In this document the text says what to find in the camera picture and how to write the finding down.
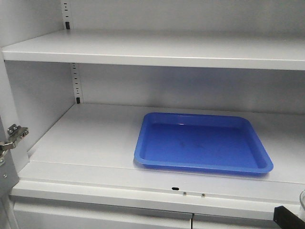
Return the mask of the black gripper finger view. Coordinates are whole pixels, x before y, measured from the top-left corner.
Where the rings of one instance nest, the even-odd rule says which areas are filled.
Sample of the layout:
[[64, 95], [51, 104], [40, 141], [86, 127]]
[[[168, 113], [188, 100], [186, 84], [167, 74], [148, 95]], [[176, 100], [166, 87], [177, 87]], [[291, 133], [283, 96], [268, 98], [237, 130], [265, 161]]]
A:
[[281, 229], [305, 229], [305, 222], [284, 206], [274, 208], [274, 222]]

